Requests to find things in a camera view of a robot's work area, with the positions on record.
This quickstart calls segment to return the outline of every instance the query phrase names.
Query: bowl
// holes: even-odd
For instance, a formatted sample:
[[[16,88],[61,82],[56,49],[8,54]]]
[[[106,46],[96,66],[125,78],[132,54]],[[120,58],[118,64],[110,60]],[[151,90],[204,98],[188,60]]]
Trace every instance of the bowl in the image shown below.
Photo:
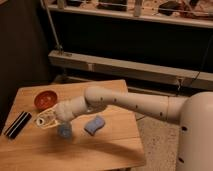
[[[34,104],[38,110],[46,110],[57,103],[57,94],[52,90],[40,92],[34,99]]]

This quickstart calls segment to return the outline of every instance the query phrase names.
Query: dark wall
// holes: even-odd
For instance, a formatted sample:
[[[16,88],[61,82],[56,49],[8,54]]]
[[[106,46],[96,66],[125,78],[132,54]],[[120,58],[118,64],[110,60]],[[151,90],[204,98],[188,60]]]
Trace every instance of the dark wall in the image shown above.
[[[55,12],[65,51],[200,70],[212,29]],[[202,69],[213,72],[213,41]]]
[[[1,125],[19,87],[46,84],[52,78],[38,8],[39,0],[9,0],[0,5]]]

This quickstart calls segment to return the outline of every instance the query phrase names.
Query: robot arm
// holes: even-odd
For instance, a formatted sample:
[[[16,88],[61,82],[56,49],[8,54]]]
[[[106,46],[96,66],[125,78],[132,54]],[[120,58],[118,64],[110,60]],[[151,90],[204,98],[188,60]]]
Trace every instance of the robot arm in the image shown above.
[[[137,113],[179,124],[180,109],[187,98],[167,97],[137,93],[123,93],[92,86],[84,96],[62,101],[55,106],[58,120],[67,122],[83,115],[104,110],[107,105],[119,106]]]
[[[213,170],[212,102],[212,92],[181,98],[123,93],[95,86],[87,88],[83,96],[59,102],[44,111],[44,115],[39,114],[36,123],[50,128],[83,114],[102,111],[107,105],[116,105],[180,125],[176,170],[206,171]]]

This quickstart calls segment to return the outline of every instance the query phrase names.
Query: blue sponge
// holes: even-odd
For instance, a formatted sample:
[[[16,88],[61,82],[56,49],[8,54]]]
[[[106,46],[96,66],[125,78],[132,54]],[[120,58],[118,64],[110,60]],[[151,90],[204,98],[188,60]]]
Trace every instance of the blue sponge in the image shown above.
[[[86,123],[84,130],[87,131],[90,135],[95,135],[95,132],[102,128],[105,125],[105,121],[102,117],[97,115],[93,120]]]

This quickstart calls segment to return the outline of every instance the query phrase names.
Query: wooden table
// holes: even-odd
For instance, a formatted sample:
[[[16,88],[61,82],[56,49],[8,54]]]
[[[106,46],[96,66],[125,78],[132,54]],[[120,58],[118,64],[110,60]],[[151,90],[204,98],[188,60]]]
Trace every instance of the wooden table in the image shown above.
[[[4,135],[0,137],[0,170],[94,171],[144,165],[144,150],[131,111],[108,106],[98,113],[105,119],[106,125],[94,137],[84,131],[84,125],[95,114],[80,116],[72,121],[71,140],[60,138],[56,128],[42,130],[34,124],[38,111],[33,100],[39,92],[53,90],[61,101],[82,95],[90,85],[127,91],[123,80],[20,88],[4,131],[23,110],[30,112],[33,118],[16,139],[9,140]]]

